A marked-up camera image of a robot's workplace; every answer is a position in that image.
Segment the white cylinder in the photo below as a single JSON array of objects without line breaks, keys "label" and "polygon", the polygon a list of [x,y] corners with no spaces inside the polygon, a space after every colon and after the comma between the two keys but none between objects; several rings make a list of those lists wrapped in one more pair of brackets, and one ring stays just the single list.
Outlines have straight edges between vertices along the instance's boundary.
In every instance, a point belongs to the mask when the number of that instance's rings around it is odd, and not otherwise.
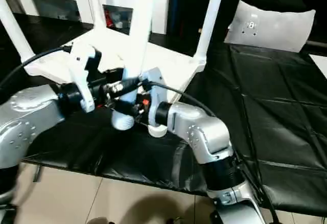
[{"label": "white cylinder", "polygon": [[106,28],[107,25],[105,21],[104,10],[102,8],[102,5],[100,4],[100,0],[91,0],[91,6],[94,18],[94,27]]},{"label": "white cylinder", "polygon": [[211,35],[215,26],[218,10],[221,0],[210,0],[208,9],[205,15],[201,36],[199,39],[198,47],[195,53],[199,59],[206,59]]},{"label": "white cylinder", "polygon": [[164,125],[160,125],[159,127],[153,127],[151,125],[148,125],[149,134],[155,138],[164,137],[167,134],[167,131],[168,129]]},{"label": "white cylinder", "polygon": [[[149,40],[154,0],[136,0],[128,39],[128,49],[123,60],[125,64],[123,79],[137,77],[142,73],[144,56]],[[134,103],[137,91],[121,96],[121,99]],[[134,119],[127,115],[118,115],[114,111],[112,125],[119,130],[130,129]]]},{"label": "white cylinder", "polygon": [[0,20],[4,25],[11,41],[15,45],[21,61],[24,62],[34,56],[35,54],[21,31],[6,0],[0,0]]}]

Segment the black table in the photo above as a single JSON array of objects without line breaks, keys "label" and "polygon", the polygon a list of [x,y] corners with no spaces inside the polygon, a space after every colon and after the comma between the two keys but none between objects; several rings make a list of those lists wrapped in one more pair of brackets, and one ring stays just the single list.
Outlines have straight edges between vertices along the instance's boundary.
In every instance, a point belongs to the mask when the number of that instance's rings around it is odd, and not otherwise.
[{"label": "black table", "polygon": [[[17,15],[35,52],[67,42],[90,25]],[[193,54],[196,41],[151,35],[151,41]],[[0,40],[0,78],[19,64],[8,37]],[[212,42],[208,63],[187,89],[229,128],[277,209],[327,215],[327,81],[307,55]],[[22,73],[2,94],[49,82]],[[155,139],[141,125],[117,131],[111,112],[76,113],[41,134],[26,162],[205,195],[189,146],[172,134]]]}]

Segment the wire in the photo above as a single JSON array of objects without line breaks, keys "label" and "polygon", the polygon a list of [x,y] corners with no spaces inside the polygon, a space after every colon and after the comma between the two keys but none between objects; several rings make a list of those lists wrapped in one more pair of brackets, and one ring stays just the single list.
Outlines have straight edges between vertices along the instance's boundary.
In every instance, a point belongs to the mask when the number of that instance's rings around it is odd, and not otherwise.
[{"label": "wire", "polygon": [[147,82],[147,84],[150,84],[150,85],[154,85],[154,86],[158,86],[158,87],[162,87],[162,88],[165,88],[165,89],[168,89],[168,90],[171,90],[171,91],[174,91],[182,96],[184,96],[185,98],[191,100],[192,102],[194,102],[195,104],[197,104],[198,106],[200,106],[202,109],[204,109],[210,116],[212,117],[217,117],[215,115],[215,113],[210,110],[209,107],[207,107],[205,104],[203,104],[202,102],[198,101],[197,99],[195,99],[194,97],[192,97],[191,95],[188,95],[178,89],[174,89],[173,87],[169,87],[167,85],[164,85],[164,84],[161,84],[161,83],[158,83],[158,82]]},{"label": "wire", "polygon": [[[195,104],[197,104],[199,107],[201,107],[202,109],[204,109],[209,115],[211,115],[212,117],[217,117],[216,114],[210,110],[210,108],[208,108],[206,105],[204,105],[202,102],[198,101],[197,99],[195,99],[194,97],[182,92],[182,91],[179,91],[177,89],[174,89],[172,87],[169,87],[167,85],[164,85],[164,84],[161,84],[161,83],[158,83],[158,82],[152,82],[152,81],[149,81],[147,82],[146,84],[149,84],[149,85],[154,85],[154,86],[158,86],[158,87],[162,87],[162,88],[165,88],[165,89],[168,89],[168,90],[171,90],[171,91],[174,91],[182,96],[184,96],[185,98],[191,100],[192,102],[194,102]],[[235,147],[235,145],[233,145],[234,149],[235,149],[235,152],[236,152],[236,155],[238,156],[238,158],[244,163],[244,165],[246,166],[247,170],[249,171],[249,173],[251,174],[251,177],[252,179],[255,181],[254,182],[254,188],[256,190],[258,190],[258,194],[261,195],[261,197],[263,198],[263,201],[266,202],[267,204],[267,207],[272,215],[272,219],[273,219],[273,223],[274,224],[279,224],[279,219],[278,219],[278,216],[277,216],[277,213],[276,213],[276,210],[272,204],[272,201],[268,195],[268,193],[266,192],[262,182],[258,179],[258,176],[256,176],[256,174],[254,174],[248,164],[248,162],[245,160],[244,156],[237,150],[237,148]]]},{"label": "wire", "polygon": [[38,183],[40,181],[40,177],[42,175],[42,172],[43,172],[43,166],[37,165],[37,167],[35,169],[35,173],[33,175],[33,180],[30,183],[28,189],[25,191],[24,195],[17,202],[17,206],[22,206],[30,198],[30,196],[32,195],[32,193],[34,191],[36,183]]},{"label": "wire", "polygon": [[54,52],[58,52],[64,50],[65,52],[70,52],[71,47],[70,46],[62,46],[62,47],[58,47],[55,49],[51,49],[45,52],[42,52],[40,54],[34,55],[33,57],[29,58],[28,60],[26,60],[25,62],[23,62],[22,64],[20,64],[19,66],[17,66],[15,69],[13,69],[1,82],[0,82],[0,91],[2,89],[4,89],[5,84],[14,76],[16,75],[21,69],[23,69],[26,65],[32,63],[33,61],[48,55],[50,53],[54,53]]}]

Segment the robotic arm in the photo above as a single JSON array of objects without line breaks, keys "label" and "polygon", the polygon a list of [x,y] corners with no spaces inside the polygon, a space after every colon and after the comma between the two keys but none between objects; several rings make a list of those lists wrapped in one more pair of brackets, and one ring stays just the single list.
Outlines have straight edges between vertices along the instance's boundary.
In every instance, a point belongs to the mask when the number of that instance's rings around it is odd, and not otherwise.
[{"label": "robotic arm", "polygon": [[[83,67],[92,66],[90,61],[99,64],[96,56],[101,58],[101,55],[92,54],[92,58],[85,59]],[[72,70],[85,70],[72,66]],[[169,132],[188,142],[203,170],[208,196],[217,207],[211,216],[213,223],[265,223],[251,187],[236,164],[226,125],[199,107],[181,102],[168,103],[165,89],[149,85],[151,81],[163,83],[158,69],[139,78],[117,81],[121,80],[121,75],[117,74],[120,71],[105,73],[105,77],[93,82],[87,80],[88,75],[84,75],[82,80],[76,75],[78,81],[75,83],[28,88],[0,106],[0,206],[3,206],[0,223],[5,223],[11,215],[6,206],[14,196],[18,165],[33,140],[64,121],[69,113],[81,109],[89,112],[99,104],[113,105],[113,109],[120,113],[152,126],[165,125]],[[142,102],[129,104],[118,99],[140,85],[144,85],[151,97],[146,105]]]}]

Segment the beige tile floor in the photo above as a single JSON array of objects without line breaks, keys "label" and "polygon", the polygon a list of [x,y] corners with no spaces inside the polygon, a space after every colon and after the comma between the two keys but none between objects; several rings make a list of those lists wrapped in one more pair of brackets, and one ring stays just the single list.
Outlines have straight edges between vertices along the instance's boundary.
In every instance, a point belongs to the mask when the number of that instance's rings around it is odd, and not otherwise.
[{"label": "beige tile floor", "polygon": [[[19,202],[32,180],[35,166],[19,177]],[[45,168],[40,183],[23,204],[18,224],[165,224],[181,217],[184,224],[209,224],[210,200],[189,194],[90,175]],[[268,210],[263,209],[267,223]],[[278,211],[283,224],[321,224],[321,217]]]}]

